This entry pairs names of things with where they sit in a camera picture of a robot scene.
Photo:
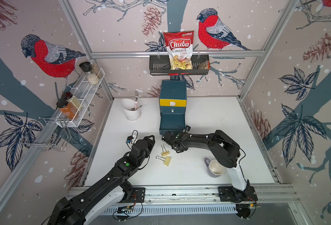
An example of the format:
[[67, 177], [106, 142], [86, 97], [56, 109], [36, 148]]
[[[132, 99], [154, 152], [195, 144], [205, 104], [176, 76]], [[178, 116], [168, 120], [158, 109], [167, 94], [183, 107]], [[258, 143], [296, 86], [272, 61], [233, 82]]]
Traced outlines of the yellow binder clip small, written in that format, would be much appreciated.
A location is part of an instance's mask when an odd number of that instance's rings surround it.
[[161, 148], [162, 148], [162, 153], [161, 153], [162, 157], [168, 156], [170, 154], [170, 152], [165, 148], [164, 144], [161, 145]]

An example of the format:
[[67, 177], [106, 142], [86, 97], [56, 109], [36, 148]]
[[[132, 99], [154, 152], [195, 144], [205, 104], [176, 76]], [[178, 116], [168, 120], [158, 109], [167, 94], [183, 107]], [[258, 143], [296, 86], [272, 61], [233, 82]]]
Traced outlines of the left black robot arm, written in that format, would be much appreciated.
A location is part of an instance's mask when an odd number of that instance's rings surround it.
[[134, 175], [155, 145], [153, 135], [137, 140], [131, 151], [119, 159], [98, 182], [81, 194], [57, 202], [49, 218], [49, 225], [88, 225], [110, 206], [129, 199], [133, 185], [128, 179]]

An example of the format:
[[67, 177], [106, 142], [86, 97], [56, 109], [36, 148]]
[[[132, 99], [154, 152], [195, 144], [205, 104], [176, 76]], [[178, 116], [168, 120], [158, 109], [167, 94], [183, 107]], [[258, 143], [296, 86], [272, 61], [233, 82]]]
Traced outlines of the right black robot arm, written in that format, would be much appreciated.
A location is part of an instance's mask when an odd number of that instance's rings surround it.
[[219, 187], [219, 197], [223, 202], [241, 203], [243, 201], [258, 201], [255, 189], [244, 176], [240, 161], [242, 160], [240, 146], [221, 130], [200, 135], [186, 131], [172, 133], [167, 131], [162, 140], [177, 153], [189, 148], [209, 150], [217, 162], [227, 169], [232, 185]]

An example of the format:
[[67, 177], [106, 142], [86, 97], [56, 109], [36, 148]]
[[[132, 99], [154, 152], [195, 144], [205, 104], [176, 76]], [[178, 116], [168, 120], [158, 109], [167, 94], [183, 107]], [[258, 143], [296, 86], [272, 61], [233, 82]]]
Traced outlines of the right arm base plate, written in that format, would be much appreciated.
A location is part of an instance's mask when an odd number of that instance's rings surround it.
[[247, 185], [243, 191], [240, 191], [233, 186], [220, 186], [218, 187], [218, 191], [219, 198], [222, 202], [241, 203], [244, 201], [258, 201], [255, 189], [250, 185]]

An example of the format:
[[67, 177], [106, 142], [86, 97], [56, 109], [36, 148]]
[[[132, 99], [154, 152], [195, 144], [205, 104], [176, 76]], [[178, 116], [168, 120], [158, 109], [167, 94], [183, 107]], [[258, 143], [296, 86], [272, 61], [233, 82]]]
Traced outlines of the teal bottom drawer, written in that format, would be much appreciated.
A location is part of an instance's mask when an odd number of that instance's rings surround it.
[[184, 113], [161, 113], [160, 114], [160, 129], [161, 135], [167, 131], [178, 133], [186, 128]]

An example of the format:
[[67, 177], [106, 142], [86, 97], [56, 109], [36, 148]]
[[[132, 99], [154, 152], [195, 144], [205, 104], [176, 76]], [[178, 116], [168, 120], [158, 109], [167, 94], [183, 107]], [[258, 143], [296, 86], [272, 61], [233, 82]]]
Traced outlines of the yellow top drawer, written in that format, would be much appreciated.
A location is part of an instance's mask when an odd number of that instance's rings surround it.
[[187, 100], [185, 99], [160, 99], [160, 106], [166, 107], [186, 107]]

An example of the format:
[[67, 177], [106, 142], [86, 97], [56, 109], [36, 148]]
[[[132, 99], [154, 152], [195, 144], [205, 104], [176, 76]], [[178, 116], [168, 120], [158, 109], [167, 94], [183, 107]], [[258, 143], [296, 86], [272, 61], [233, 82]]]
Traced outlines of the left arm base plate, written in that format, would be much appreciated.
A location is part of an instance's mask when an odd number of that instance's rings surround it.
[[128, 192], [125, 193], [123, 199], [120, 203], [144, 203], [145, 201], [145, 191], [146, 188], [139, 187], [139, 188], [132, 188]]

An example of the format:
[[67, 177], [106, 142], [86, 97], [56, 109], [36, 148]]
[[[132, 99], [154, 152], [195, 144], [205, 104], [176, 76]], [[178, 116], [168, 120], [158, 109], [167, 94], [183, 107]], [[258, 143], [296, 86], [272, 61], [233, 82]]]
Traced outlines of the teal drawer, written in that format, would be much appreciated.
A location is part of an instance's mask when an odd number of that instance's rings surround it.
[[185, 107], [160, 106], [160, 112], [161, 113], [185, 114], [185, 111], [186, 111]]
[[167, 131], [178, 133], [186, 128], [184, 113], [161, 113], [160, 114], [160, 129], [161, 135]]

